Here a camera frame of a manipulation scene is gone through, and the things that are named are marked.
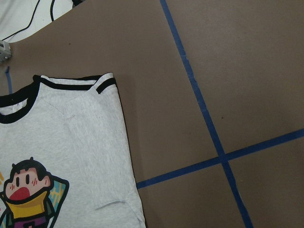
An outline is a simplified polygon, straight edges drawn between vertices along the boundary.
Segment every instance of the blue tape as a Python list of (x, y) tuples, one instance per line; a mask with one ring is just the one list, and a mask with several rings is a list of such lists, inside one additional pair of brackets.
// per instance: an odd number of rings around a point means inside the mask
[(141, 181), (141, 182), (136, 184), (136, 187), (137, 187), (137, 189), (148, 187), (150, 185), (157, 184), (157, 183), (160, 183), (160, 182), (163, 182), (163, 181), (167, 181), (167, 180), (170, 180), (172, 178), (179, 177), (179, 176), (191, 173), (191, 172), (202, 170), (204, 168), (207, 168), (207, 167), (210, 167), (210, 166), (213, 166), (213, 165), (216, 165), (216, 164), (220, 164), (219, 157), (212, 158), (212, 159), (209, 159), (207, 161), (202, 161), (200, 163), (187, 166), (185, 168), (181, 168), (181, 169), (178, 169), (178, 170), (175, 170), (175, 171), (172, 171), (172, 172), (168, 172), (166, 174), (163, 174), (163, 175), (160, 175), (160, 176), (157, 176), (157, 177), (153, 177), (153, 178), (148, 179), (148, 180)]
[(227, 158), (228, 158), (228, 160), (232, 160), (232, 159), (239, 158), (239, 157), (242, 157), (242, 156), (257, 152), (257, 151), (261, 151), (261, 150), (264, 150), (264, 149), (267, 149), (267, 148), (270, 148), (273, 146), (277, 146), (277, 145), (280, 145), (280, 144), (283, 144), (283, 143), (286, 143), (286, 142), (289, 142), (291, 140), (298, 139), (301, 137), (304, 137), (304, 129), (294, 131), (294, 132), (291, 132), (291, 133), (288, 133), (288, 134), (285, 134), (285, 135), (282, 135), (282, 136), (279, 136), (279, 137), (276, 137), (276, 138), (273, 138), (273, 139), (270, 139), (270, 140), (267, 140), (264, 142), (260, 142), (258, 144), (255, 144), (255, 145), (252, 145), (252, 146), (249, 146), (249, 147), (237, 150), (237, 151), (233, 151), (233, 152), (227, 154)]
[(6, 78), (8, 80), (8, 84), (9, 84), (9, 94), (12, 94), (13, 93), (13, 88), (11, 86), (11, 78), (10, 78), (10, 68), (9, 68), (9, 66), (8, 66), (8, 68), (6, 68), (5, 74), (6, 74)]
[(181, 42), (181, 38), (178, 34), (178, 31), (175, 27), (175, 24), (174, 24), (174, 21), (173, 21), (173, 18), (172, 18), (172, 15), (170, 13), (170, 10), (168, 8), (168, 5), (167, 5), (167, 2), (166, 0), (160, 0), (161, 2), (161, 6), (162, 6), (162, 9), (164, 11), (164, 14), (166, 16), (166, 19), (167, 19), (167, 22), (169, 24), (169, 27), (170, 27), (170, 30), (171, 30), (171, 33), (173, 35), (173, 38), (174, 38), (174, 41), (175, 41), (175, 44), (177, 46), (177, 49), (180, 53), (180, 57), (183, 61), (183, 64), (184, 64), (184, 67), (185, 67), (185, 70), (187, 72), (187, 75), (188, 75), (188, 78), (190, 80), (190, 83), (191, 83), (191, 86), (192, 86), (192, 89), (194, 91), (194, 94), (195, 94), (195, 97), (198, 101), (198, 104), (199, 104), (199, 108), (203, 114), (203, 117), (205, 119), (205, 122), (207, 124), (207, 128), (209, 130), (209, 133), (210, 133), (210, 136), (212, 138), (212, 141), (213, 141), (213, 144), (217, 150), (217, 153), (219, 155), (219, 159), (222, 163), (222, 166), (223, 166), (223, 169), (224, 169), (224, 172), (226, 174), (226, 177), (229, 181), (229, 185), (230, 185), (230, 188), (232, 190), (232, 193), (235, 197), (235, 200), (237, 202), (237, 206), (238, 206), (238, 209), (242, 215), (242, 218), (243, 218), (243, 221), (245, 223), (245, 226), (247, 228), (252, 228), (253, 225), (252, 225), (252, 222), (251, 222), (251, 219), (249, 217), (249, 214), (248, 214), (248, 211), (241, 199), (241, 196), (238, 192), (238, 188), (237, 188), (237, 185), (236, 185), (236, 181), (235, 181), (235, 177), (233, 175), (233, 172), (231, 170), (231, 167), (228, 163), (228, 159), (226, 157), (226, 154), (224, 152), (224, 149), (222, 147), (222, 144), (219, 140), (219, 137), (218, 137), (218, 134), (217, 134), (217, 131), (215, 129), (215, 126), (213, 124), (213, 121), (211, 119), (211, 116), (207, 110), (207, 106), (205, 104), (205, 101), (203, 99), (203, 96), (201, 94), (201, 91), (200, 91), (200, 88), (198, 86), (198, 83), (197, 81), (195, 80), (194, 78), (194, 73), (193, 73), (193, 70), (192, 70), (192, 67), (189, 63), (189, 60), (187, 59), (187, 56), (186, 56), (186, 52), (185, 52), (185, 49), (182, 45), (182, 42)]

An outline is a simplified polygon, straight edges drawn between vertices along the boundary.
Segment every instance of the black cable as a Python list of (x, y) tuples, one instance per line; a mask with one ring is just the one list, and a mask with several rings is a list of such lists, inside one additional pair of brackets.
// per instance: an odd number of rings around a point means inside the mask
[(26, 30), (26, 29), (28, 29), (28, 28), (30, 27), (30, 25), (31, 25), (31, 23), (32, 23), (32, 21), (33, 21), (33, 18), (34, 18), (34, 15), (35, 15), (35, 12), (36, 12), (36, 9), (37, 9), (37, 6), (38, 6), (39, 2), (40, 2), (40, 0), (38, 0), (38, 2), (37, 2), (37, 4), (36, 4), (36, 7), (35, 7), (34, 12), (33, 12), (33, 15), (32, 15), (32, 19), (30, 20), (28, 26), (27, 26), (26, 28), (23, 28), (23, 29), (19, 30), (18, 32), (15, 32), (15, 33), (11, 34), (10, 36), (4, 38), (3, 40), (6, 40), (6, 39), (8, 39), (8, 38), (10, 38), (10, 37), (12, 37), (12, 36), (14, 36), (14, 35), (16, 35), (17, 33), (22, 32), (22, 31), (24, 31), (24, 30)]
[(52, 21), (54, 21), (54, 16), (53, 16), (53, 7), (54, 7), (54, 2), (55, 2), (55, 0), (52, 0), (52, 3), (51, 3), (51, 9), (50, 9), (50, 13), (51, 13), (51, 19), (52, 19)]

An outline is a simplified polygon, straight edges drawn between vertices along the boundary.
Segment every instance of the cartoon print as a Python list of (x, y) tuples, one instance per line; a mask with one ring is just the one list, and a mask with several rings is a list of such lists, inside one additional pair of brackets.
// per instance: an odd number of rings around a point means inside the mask
[(12, 164), (0, 198), (6, 206), (0, 228), (52, 228), (69, 183), (53, 176), (31, 157)]

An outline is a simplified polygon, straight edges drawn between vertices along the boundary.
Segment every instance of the gray metal object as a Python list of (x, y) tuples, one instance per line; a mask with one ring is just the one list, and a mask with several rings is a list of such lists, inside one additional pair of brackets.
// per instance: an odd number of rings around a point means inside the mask
[(0, 40), (0, 63), (11, 57), (10, 44)]

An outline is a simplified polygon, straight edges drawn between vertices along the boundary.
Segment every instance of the cartoon mouth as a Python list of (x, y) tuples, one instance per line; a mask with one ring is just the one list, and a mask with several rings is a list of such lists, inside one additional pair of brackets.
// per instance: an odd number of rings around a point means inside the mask
[(30, 197), (29, 190), (26, 187), (22, 187), (15, 191), (9, 199), (11, 200), (24, 200), (26, 198)]

